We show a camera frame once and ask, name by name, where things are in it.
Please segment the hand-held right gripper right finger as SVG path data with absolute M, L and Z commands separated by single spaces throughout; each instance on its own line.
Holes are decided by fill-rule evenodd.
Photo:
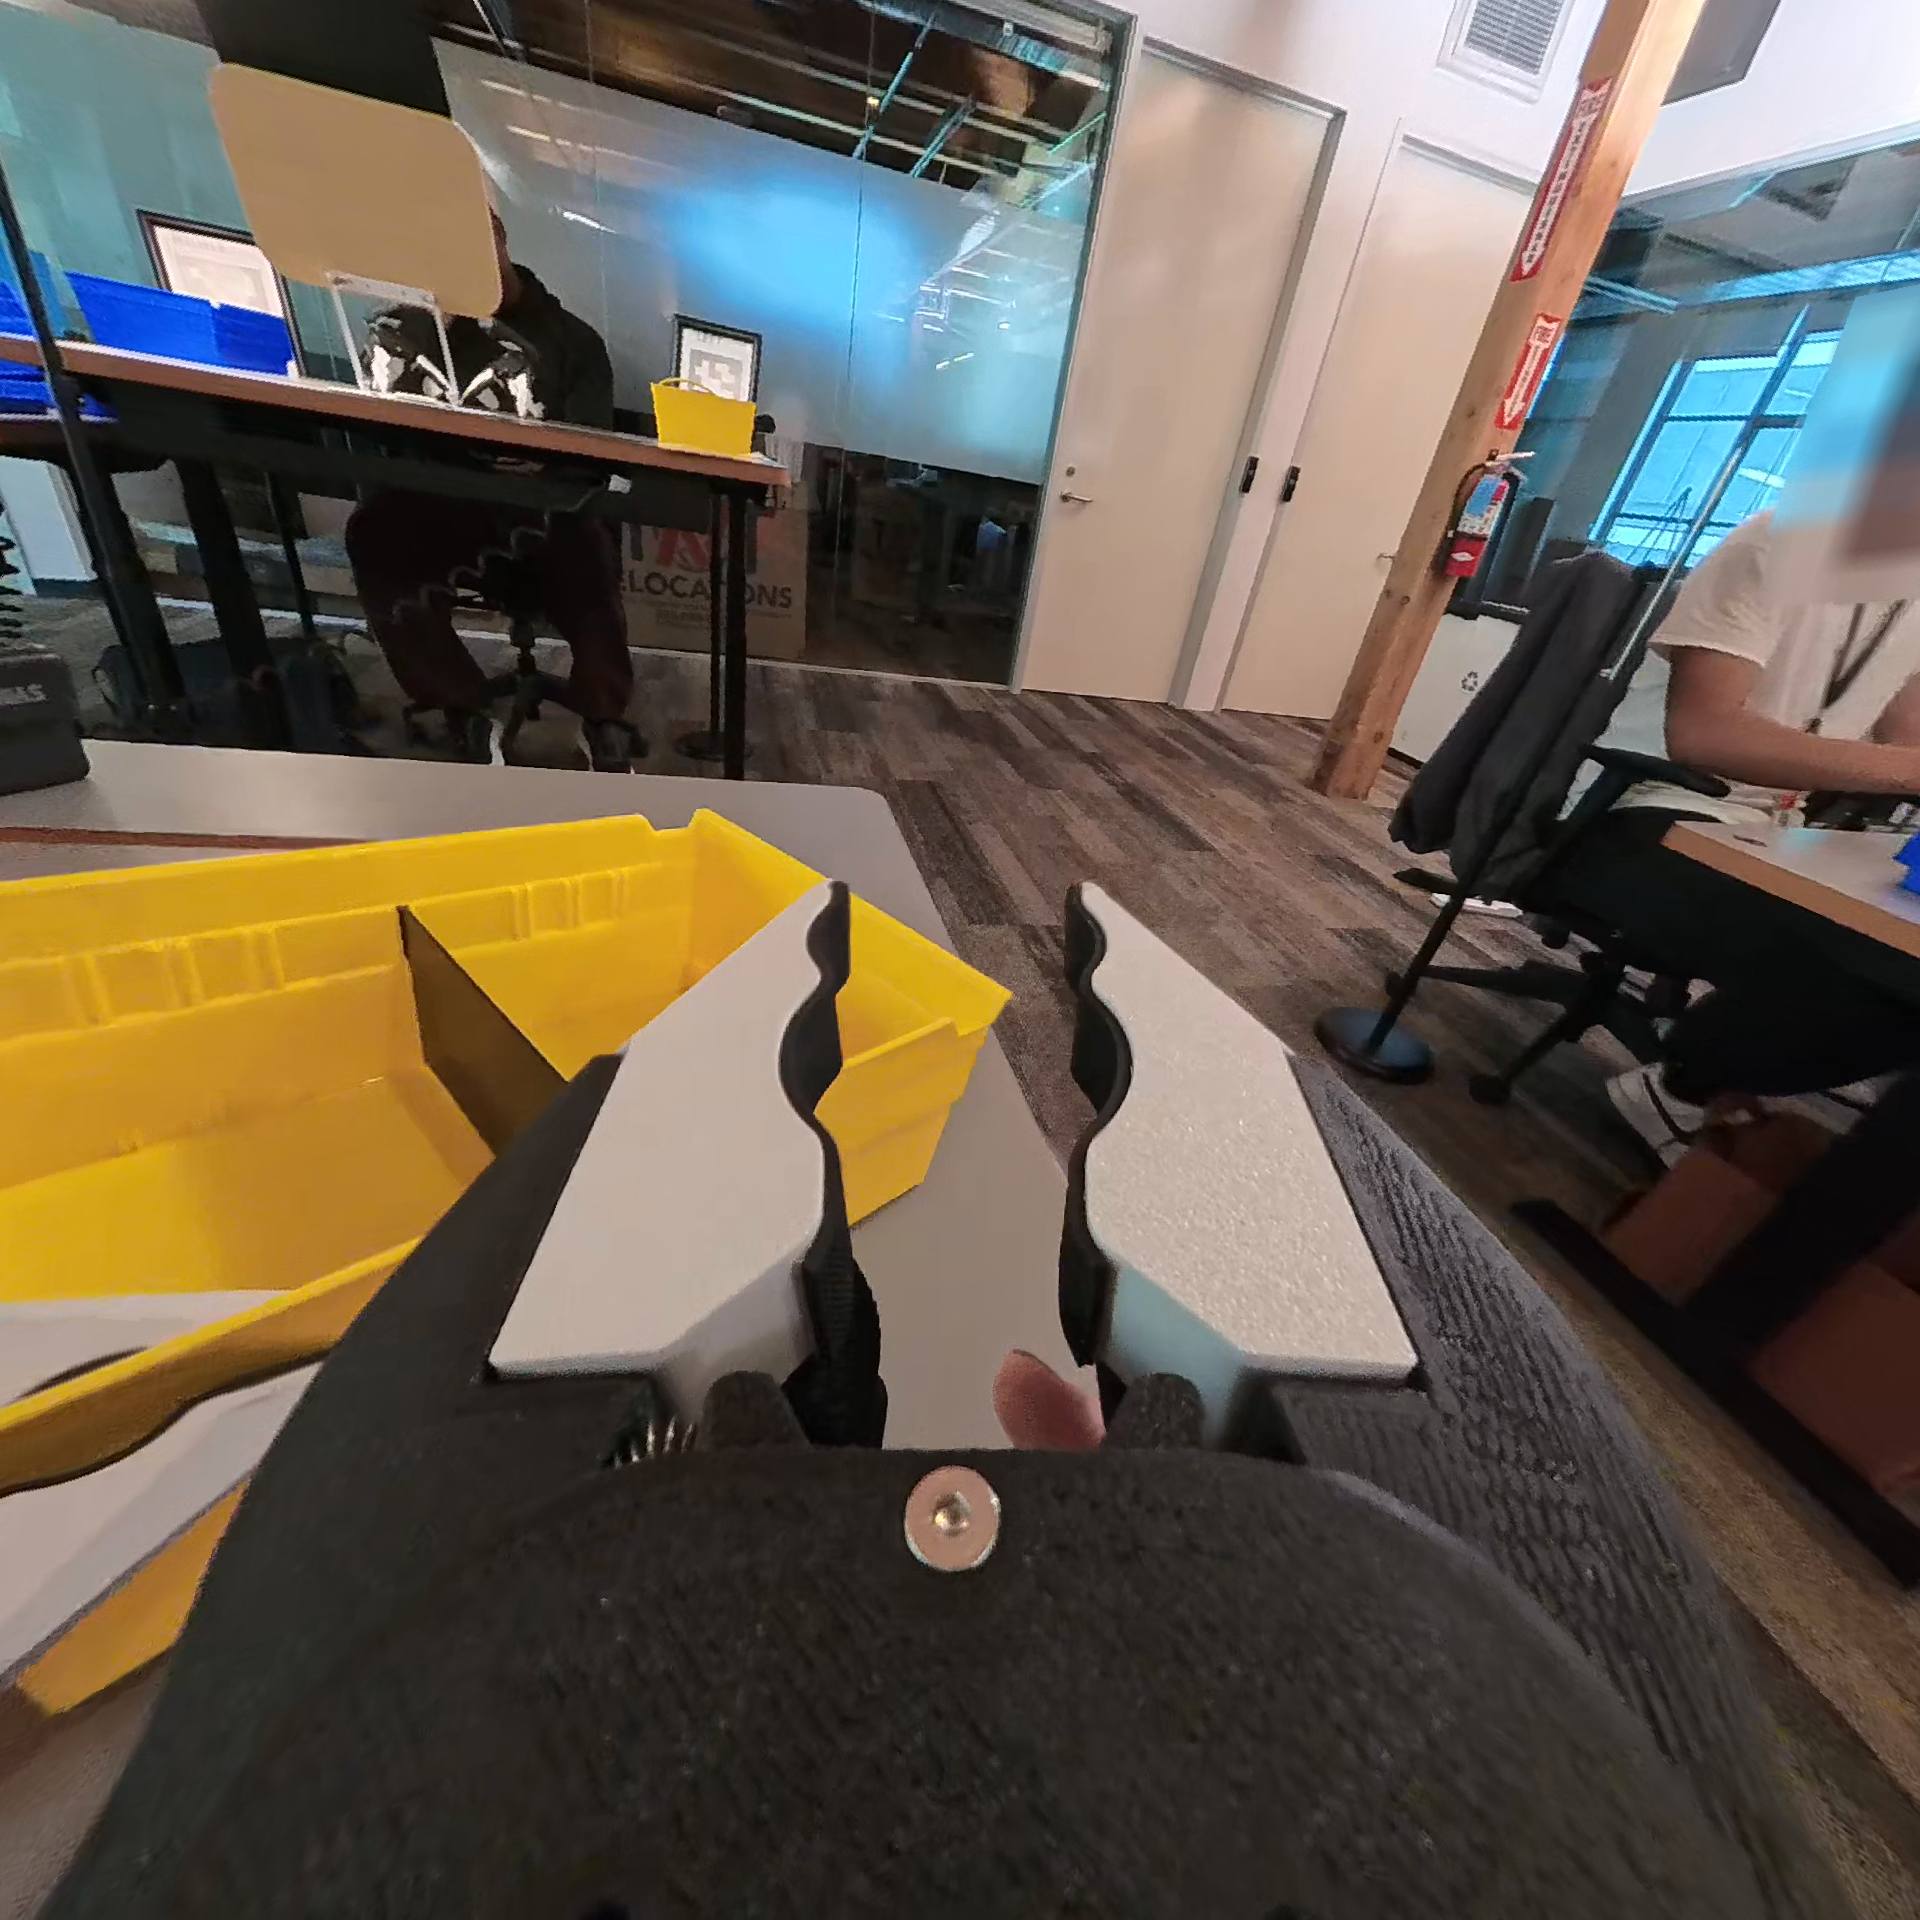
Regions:
M 1419 1357 L 1289 1049 L 1091 882 L 1064 904 L 1060 1324 L 1111 1402 L 1185 1381 L 1209 1449 L 1283 1383 L 1411 1389 Z

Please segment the yellow plastic bin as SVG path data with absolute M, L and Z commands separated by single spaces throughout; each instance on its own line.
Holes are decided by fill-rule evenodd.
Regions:
M 698 811 L 3 884 L 3 1685 L 56 1714 L 178 1638 L 296 1393 L 528 1141 L 427 1071 L 400 906 L 575 1092 L 822 882 Z M 850 896 L 848 1226 L 924 1182 L 1007 1004 Z

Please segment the person's right hand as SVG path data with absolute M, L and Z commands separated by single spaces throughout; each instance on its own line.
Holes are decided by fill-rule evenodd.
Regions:
M 1024 1351 L 1009 1351 L 997 1367 L 993 1410 L 1005 1442 L 1018 1451 L 1095 1453 L 1103 1446 L 1097 1400 Z

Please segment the round base floor stand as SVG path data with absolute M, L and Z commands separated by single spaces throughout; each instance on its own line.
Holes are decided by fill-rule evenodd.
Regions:
M 1329 1008 L 1315 1019 L 1313 1037 L 1332 1061 L 1380 1084 L 1417 1088 L 1433 1078 L 1431 1047 L 1391 1004 Z

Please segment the dark jacket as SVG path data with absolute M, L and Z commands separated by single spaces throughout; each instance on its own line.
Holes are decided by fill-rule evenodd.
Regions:
M 1597 819 L 1662 749 L 1625 751 L 1625 770 L 1594 760 L 1647 660 L 1656 568 L 1590 550 L 1548 564 L 1517 637 L 1407 786 L 1387 827 L 1407 853 L 1438 855 L 1446 876 L 1397 874 L 1433 904 L 1456 898 L 1531 912 L 1554 896 Z

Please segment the brown cardboard boxes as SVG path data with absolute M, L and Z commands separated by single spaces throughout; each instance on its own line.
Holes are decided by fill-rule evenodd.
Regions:
M 1684 1304 L 1839 1133 L 1798 1112 L 1711 1131 L 1597 1237 L 1654 1294 Z M 1916 1508 L 1917 1228 L 1910 1212 L 1747 1363 L 1749 1377 L 1878 1495 Z

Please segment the white door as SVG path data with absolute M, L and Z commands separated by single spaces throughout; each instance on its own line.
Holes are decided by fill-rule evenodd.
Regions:
M 1405 140 L 1384 169 L 1223 690 L 1325 721 L 1352 670 L 1531 193 Z
M 1016 684 L 1164 703 L 1336 150 L 1340 114 L 1146 42 L 1120 89 Z

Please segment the small yellow basket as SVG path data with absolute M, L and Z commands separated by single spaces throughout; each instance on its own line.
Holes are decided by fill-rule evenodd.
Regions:
M 651 438 L 667 450 L 745 460 L 755 450 L 755 403 L 673 378 L 651 383 Z

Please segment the framed tag sign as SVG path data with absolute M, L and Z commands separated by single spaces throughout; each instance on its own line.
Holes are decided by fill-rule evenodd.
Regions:
M 164 293 L 272 315 L 294 328 L 284 283 L 247 232 L 147 209 L 135 219 Z
M 757 401 L 761 334 L 712 325 L 685 313 L 673 317 L 673 379 L 732 401 Z

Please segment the long wooden desk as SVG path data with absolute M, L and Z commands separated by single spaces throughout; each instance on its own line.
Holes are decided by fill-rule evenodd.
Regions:
M 60 342 L 56 366 L 107 409 L 131 446 L 164 460 L 257 468 L 300 493 L 369 487 L 657 531 L 716 527 L 724 572 L 710 603 L 722 648 L 712 733 L 726 778 L 747 774 L 747 535 L 751 515 L 787 486 L 785 468 L 759 454 L 689 452 L 610 429 L 514 421 L 84 342 Z

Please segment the clear acrylic stand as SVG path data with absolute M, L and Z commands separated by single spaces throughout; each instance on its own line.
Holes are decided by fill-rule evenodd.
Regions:
M 441 307 L 422 287 L 325 272 L 355 385 L 376 397 L 416 397 L 455 407 L 463 383 Z

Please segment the light wooden panel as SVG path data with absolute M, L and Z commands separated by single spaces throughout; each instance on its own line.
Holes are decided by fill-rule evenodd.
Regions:
M 490 183 L 457 124 L 237 63 L 208 73 L 206 103 L 253 240 L 284 279 L 494 315 Z

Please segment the wooden post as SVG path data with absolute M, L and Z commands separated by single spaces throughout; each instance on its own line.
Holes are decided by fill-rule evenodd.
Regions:
M 1311 788 L 1321 796 L 1364 800 L 1382 772 L 1405 699 L 1452 593 L 1452 582 L 1435 574 L 1435 556 L 1446 539 L 1458 487 L 1476 464 L 1517 444 L 1521 431 L 1497 433 L 1493 413 L 1527 325 L 1537 313 L 1562 315 L 1570 323 L 1574 301 L 1700 14 L 1700 3 L 1609 3 L 1597 18 L 1572 97 L 1582 81 L 1617 75 L 1611 109 L 1541 272 L 1521 285 L 1507 283 L 1515 240 L 1325 729 L 1311 776 Z

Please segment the red wall sign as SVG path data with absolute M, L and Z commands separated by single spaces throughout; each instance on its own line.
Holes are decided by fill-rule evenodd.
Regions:
M 1495 431 L 1519 434 L 1537 393 L 1548 376 L 1552 356 L 1562 340 L 1566 319 L 1541 311 L 1527 325 L 1515 366 L 1499 393 L 1493 413 Z
M 1603 128 L 1617 91 L 1617 79 L 1617 75 L 1607 75 L 1578 85 L 1552 146 L 1548 167 L 1537 183 L 1523 232 L 1517 238 L 1507 283 L 1527 283 L 1541 272 L 1566 203 L 1590 166 L 1596 136 Z

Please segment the wall air vent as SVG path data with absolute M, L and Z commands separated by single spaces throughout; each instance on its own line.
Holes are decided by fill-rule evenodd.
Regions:
M 1454 3 L 1435 65 L 1527 105 L 1541 99 L 1568 3 Z

